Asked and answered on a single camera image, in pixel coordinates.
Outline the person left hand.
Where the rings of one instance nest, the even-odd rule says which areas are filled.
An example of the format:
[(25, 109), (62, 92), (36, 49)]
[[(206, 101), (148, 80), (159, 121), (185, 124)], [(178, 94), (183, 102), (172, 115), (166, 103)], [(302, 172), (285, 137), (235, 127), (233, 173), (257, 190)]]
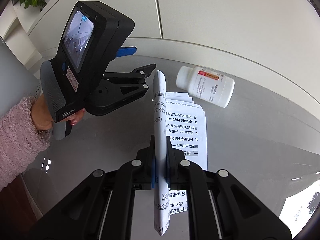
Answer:
[[(84, 117), (84, 114), (85, 109), (82, 109), (65, 118), (63, 121), (70, 121), (71, 125), (74, 126), (81, 121), (81, 119)], [(43, 94), (32, 105), (31, 118), (38, 131), (46, 131), (53, 127), (53, 119), (48, 110)]]

